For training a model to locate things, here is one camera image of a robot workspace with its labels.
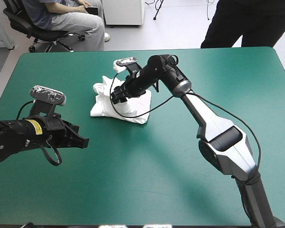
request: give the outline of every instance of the white towel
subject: white towel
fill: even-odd
[[[98,95],[96,96],[96,104],[90,111],[90,116],[108,116],[120,120],[126,120],[132,123],[144,124],[148,119],[149,113],[137,118],[124,118],[115,112],[109,100],[109,89],[113,79],[106,76],[102,76],[102,79],[103,83],[96,83],[93,86],[94,91]],[[122,83],[124,83],[124,81],[120,81],[119,79],[115,78],[112,91],[114,91],[116,86],[122,85]],[[130,98],[127,102],[115,104],[114,107],[120,114],[124,116],[136,116],[149,111],[150,105],[151,91],[147,90],[142,96],[138,98]]]

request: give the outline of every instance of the black robotic arm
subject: black robotic arm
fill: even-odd
[[[179,97],[193,115],[199,129],[199,150],[204,158],[225,175],[232,175],[241,193],[244,210],[252,226],[259,228],[285,227],[271,212],[266,193],[253,160],[245,132],[229,119],[217,116],[191,89],[191,82],[177,67],[173,55],[151,56],[144,68],[131,58],[117,61],[130,75],[111,93],[114,104],[127,98],[139,97],[152,85],[158,91],[161,80],[174,97]]]
[[[0,162],[12,154],[41,148],[46,159],[58,166],[62,162],[58,148],[88,146],[89,139],[78,134],[79,127],[54,112],[56,105],[66,103],[62,92],[36,85],[30,95],[35,100],[28,117],[0,121]],[[46,148],[54,151],[58,161],[50,157]]]

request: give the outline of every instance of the chair armrest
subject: chair armrest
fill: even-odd
[[[3,13],[7,15],[7,17],[9,18],[9,20],[14,20],[17,23],[19,23],[20,25],[22,25],[26,31],[27,31],[27,38],[30,38],[32,35],[32,31],[33,31],[33,27],[31,26],[31,24],[29,24],[27,21],[25,21],[24,19],[14,15],[13,13],[10,13],[7,8],[5,8],[3,10]]]

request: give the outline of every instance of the seated person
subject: seated person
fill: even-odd
[[[109,34],[104,31],[100,0],[22,0],[31,21],[45,30],[85,32],[83,50],[102,51]],[[88,14],[87,6],[98,7],[98,16]]]

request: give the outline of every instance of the chair wheel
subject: chair wheel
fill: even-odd
[[[34,46],[30,46],[30,47],[28,48],[28,51],[29,51],[30,53],[34,53],[34,52],[36,51],[36,48],[35,48]]]
[[[81,36],[79,37],[79,40],[80,40],[80,41],[84,41],[84,40],[85,40],[85,35],[81,35]]]

